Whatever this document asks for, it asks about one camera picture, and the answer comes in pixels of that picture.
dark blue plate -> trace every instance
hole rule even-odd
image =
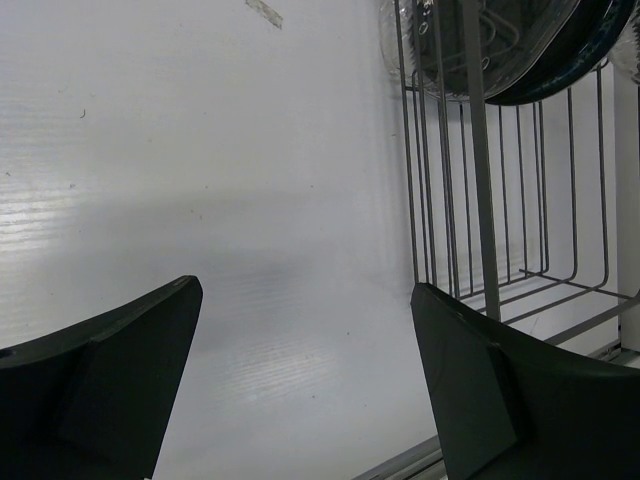
[[[506,106],[538,102],[573,85],[613,48],[635,4],[632,0],[581,2],[529,73],[487,103]]]

metal rod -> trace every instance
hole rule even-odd
[[[542,102],[538,102],[538,107],[540,109],[540,165],[541,165],[541,173],[542,173],[542,212],[544,215],[544,257],[545,257],[545,267],[543,269],[544,273],[547,273],[551,268],[551,264],[549,262],[549,211],[547,205],[547,167],[546,167],[546,153],[545,153],[545,144],[544,144],[544,109],[542,106]]]
[[[564,332],[554,335],[553,337],[548,338],[546,342],[551,345],[561,345],[564,342],[571,340],[572,338],[575,338],[584,332],[592,330],[598,325],[602,325],[607,320],[611,320],[612,318],[617,317],[618,315],[622,315],[624,312],[635,307],[639,303],[640,303],[640,292],[638,292],[631,300],[627,300],[626,302],[621,303],[620,305],[617,305],[613,308],[610,308],[606,312],[602,312],[601,314],[596,315],[595,317],[585,322],[582,322],[581,324],[576,325],[575,327],[569,328]]]
[[[516,126],[518,129],[518,162],[520,165],[520,205],[522,212],[522,239],[524,243],[524,269],[529,271],[529,247],[527,245],[527,206],[525,202],[524,189],[524,166],[522,159],[522,126],[520,122],[520,107],[516,107]]]
[[[438,2],[434,2],[436,16]],[[476,194],[480,221],[480,247],[485,289],[487,315],[500,320],[500,289],[498,287],[498,261],[496,236],[493,223],[493,199],[491,195],[491,166],[489,162],[489,139],[484,103],[484,79],[482,74],[482,52],[480,49],[480,20],[477,0],[463,1],[464,39],[467,52],[467,77],[473,129],[473,151],[476,166]]]
[[[596,91],[598,93],[598,155],[600,157],[600,205],[602,208],[602,246],[604,253],[604,278],[598,288],[603,287],[609,281],[609,231],[607,221],[607,185],[606,169],[604,164],[604,114],[602,105],[602,69],[596,72]]]
[[[501,282],[501,283],[498,284],[498,286],[500,288],[502,288],[502,287],[510,287],[512,285],[515,285],[516,283],[520,283],[520,282],[523,282],[525,280],[530,280],[530,279],[531,279],[531,277],[518,277],[518,278],[514,278],[513,280],[511,280],[509,282]],[[473,295],[470,295],[470,294],[463,295],[463,296],[460,297],[460,300],[468,300],[470,298],[477,297],[479,295],[484,295],[484,288],[481,288],[480,290],[476,290],[476,292]],[[478,309],[479,312],[484,312],[485,310],[486,310],[485,307],[482,307],[482,308]]]
[[[544,232],[542,226],[542,185],[541,185],[541,166],[540,166],[540,148],[538,145],[538,115],[536,105],[533,105],[533,144],[536,157],[536,193],[538,196],[538,236],[540,241],[540,272],[544,270]]]
[[[411,223],[411,253],[413,255],[413,280],[420,281],[418,272],[418,246],[416,242],[416,214],[413,204],[413,174],[411,172],[411,137],[409,136],[409,107],[407,105],[407,79],[404,68],[404,52],[402,47],[402,24],[400,22],[400,2],[394,2],[396,11],[396,31],[398,36],[398,54],[400,56],[400,83],[402,86],[402,117],[404,121],[404,145],[407,156],[407,183],[409,186],[409,220]]]
[[[413,2],[413,34],[414,38],[417,38],[417,49],[420,51],[420,27],[418,25],[418,2]],[[420,99],[420,126],[422,130],[422,149],[424,159],[424,176],[426,184],[427,194],[427,223],[429,226],[429,254],[431,259],[431,283],[433,286],[438,286],[438,269],[436,264],[436,241],[435,230],[433,227],[433,200],[431,197],[431,162],[429,160],[429,141],[427,137],[427,108],[425,103],[425,88],[424,88],[424,75],[422,74],[422,58],[420,55],[415,55],[416,59],[416,72],[418,73],[418,98]]]
[[[416,84],[416,72],[413,72],[411,77],[411,82]],[[413,115],[414,115],[414,124],[416,127],[416,157],[418,160],[418,183],[420,184],[420,212],[422,214],[422,245],[424,249],[424,270],[425,270],[425,281],[429,281],[429,256],[427,255],[427,221],[425,214],[425,206],[424,206],[424,183],[423,183],[423,175],[422,175],[422,155],[420,154],[420,123],[418,122],[418,100],[417,100],[417,92],[414,90],[413,93]]]
[[[498,107],[498,125],[500,127],[500,170],[502,173],[502,206],[504,209],[504,236],[507,253],[507,281],[511,281],[511,246],[509,245],[509,207],[507,206],[507,176],[505,173],[504,128],[502,123],[502,107]]]
[[[450,242],[450,264],[451,273],[449,281],[450,293],[454,297],[460,297],[460,280],[458,277],[458,251],[456,242],[455,213],[453,208],[453,192],[451,181],[451,152],[449,150],[449,118],[447,113],[447,99],[445,95],[444,84],[444,65],[442,55],[442,35],[440,23],[440,7],[439,2],[433,3],[433,20],[434,34],[436,43],[436,57],[438,60],[438,87],[440,91],[440,102],[438,104],[438,112],[440,113],[440,147],[442,151],[442,173],[444,176],[445,190],[445,217],[447,224],[447,238]]]
[[[460,136],[462,137],[462,171],[464,176],[464,203],[467,214],[467,249],[469,250],[469,293],[473,295],[473,251],[471,241],[471,207],[469,202],[469,174],[467,168],[467,142],[464,128],[464,107],[460,105]]]
[[[593,290],[594,292],[602,293],[603,295],[609,295],[610,297],[620,298],[622,300],[631,300],[633,298],[633,297],[630,297],[629,295],[623,295],[621,293],[612,292],[610,290],[604,290],[602,288],[593,288],[589,285],[584,285],[582,283],[577,283],[577,282],[571,282],[569,280],[563,280],[562,278],[552,277],[551,275],[547,275],[544,273],[538,273],[538,272],[528,272],[528,273],[535,277],[544,278],[545,280],[552,280],[554,282],[563,283],[565,285],[570,285],[572,287],[582,288],[583,290]]]
[[[569,164],[571,166],[571,225],[573,245],[573,270],[567,280],[578,275],[578,199],[576,189],[576,139],[573,129],[573,90],[567,90],[567,112],[569,116]]]

dark green plastic object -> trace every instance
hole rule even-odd
[[[640,371],[491,320],[430,285],[411,301],[449,480],[640,478]]]
[[[182,277],[0,350],[0,479],[151,478],[201,302]]]

clear plastic container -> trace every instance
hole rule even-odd
[[[468,99],[462,2],[440,0],[440,31],[444,72],[438,68],[434,28],[436,0],[381,0],[380,35],[387,70],[399,78],[400,55],[395,2],[400,5],[402,45],[407,81],[420,70],[424,88],[439,97],[443,75],[446,98]],[[517,82],[549,46],[575,11],[580,0],[479,0],[485,98]],[[418,25],[414,26],[414,12]]]
[[[629,23],[609,52],[609,60],[620,73],[640,85],[640,0]]]

white wall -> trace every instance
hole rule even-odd
[[[435,434],[377,2],[269,3],[282,31],[0,5],[1,346],[198,275],[160,480],[351,478]]]

